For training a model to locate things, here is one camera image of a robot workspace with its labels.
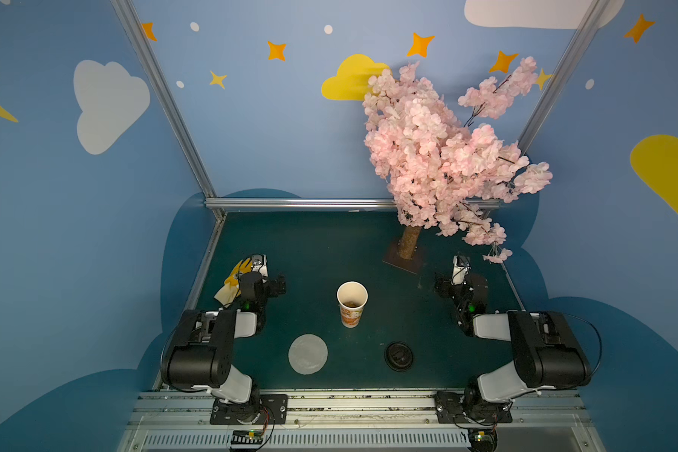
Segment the round white leak-proof paper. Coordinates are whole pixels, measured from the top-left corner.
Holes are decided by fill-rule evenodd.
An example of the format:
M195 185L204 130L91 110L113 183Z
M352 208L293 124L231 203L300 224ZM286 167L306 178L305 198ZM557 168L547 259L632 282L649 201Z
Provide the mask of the round white leak-proof paper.
M328 347L319 336L303 334L291 344L288 362L298 374L313 375L326 365L328 355Z

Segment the black plastic cup lid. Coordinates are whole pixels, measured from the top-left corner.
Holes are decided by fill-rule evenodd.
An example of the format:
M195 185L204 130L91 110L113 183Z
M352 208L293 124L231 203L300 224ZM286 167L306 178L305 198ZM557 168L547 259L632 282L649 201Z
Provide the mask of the black plastic cup lid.
M395 372L406 372L414 364L414 353L403 342L393 342L384 350L386 365Z

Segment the printed paper milk tea cup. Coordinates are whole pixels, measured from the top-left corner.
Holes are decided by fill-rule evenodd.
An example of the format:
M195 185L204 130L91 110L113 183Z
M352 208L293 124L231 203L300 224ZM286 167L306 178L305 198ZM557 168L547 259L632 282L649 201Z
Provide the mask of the printed paper milk tea cup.
M363 309L368 301L368 292L359 282L344 282L336 292L342 324L346 328L359 325Z

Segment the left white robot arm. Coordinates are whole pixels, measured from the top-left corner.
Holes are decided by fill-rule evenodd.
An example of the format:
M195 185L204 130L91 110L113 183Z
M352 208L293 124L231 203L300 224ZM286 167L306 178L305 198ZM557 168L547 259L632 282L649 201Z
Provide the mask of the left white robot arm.
M251 271L239 277L239 292L237 307L182 314L161 355L162 382L214 397L212 425L282 424L274 412L286 406L287 397L262 396L254 379L234 366L234 349L238 339L263 331L267 303L286 293L286 278Z

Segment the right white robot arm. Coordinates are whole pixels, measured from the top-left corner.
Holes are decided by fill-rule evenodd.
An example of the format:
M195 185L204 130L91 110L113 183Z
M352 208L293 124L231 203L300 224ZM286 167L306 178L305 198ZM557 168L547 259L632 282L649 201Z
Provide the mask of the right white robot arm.
M514 400L542 390L589 384L597 371L559 312L487 311L489 286L475 273L435 276L435 292L453 303L456 323L469 337L507 342L512 360L470 379L460 395L459 418L490 427L512 421Z

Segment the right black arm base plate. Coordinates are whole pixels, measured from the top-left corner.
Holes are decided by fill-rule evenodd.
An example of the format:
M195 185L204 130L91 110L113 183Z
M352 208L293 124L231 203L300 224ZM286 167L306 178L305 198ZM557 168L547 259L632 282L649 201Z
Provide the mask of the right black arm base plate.
M439 391L434 395L435 414L440 424L474 424L493 427L512 423L510 403L489 403L474 393L463 395Z

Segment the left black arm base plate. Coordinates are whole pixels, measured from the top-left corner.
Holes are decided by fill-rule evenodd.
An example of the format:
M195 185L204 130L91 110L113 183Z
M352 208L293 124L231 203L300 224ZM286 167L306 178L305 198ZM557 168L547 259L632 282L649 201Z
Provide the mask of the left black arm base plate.
M284 425L288 409L288 395L252 395L243 404L214 401L209 423L211 425Z

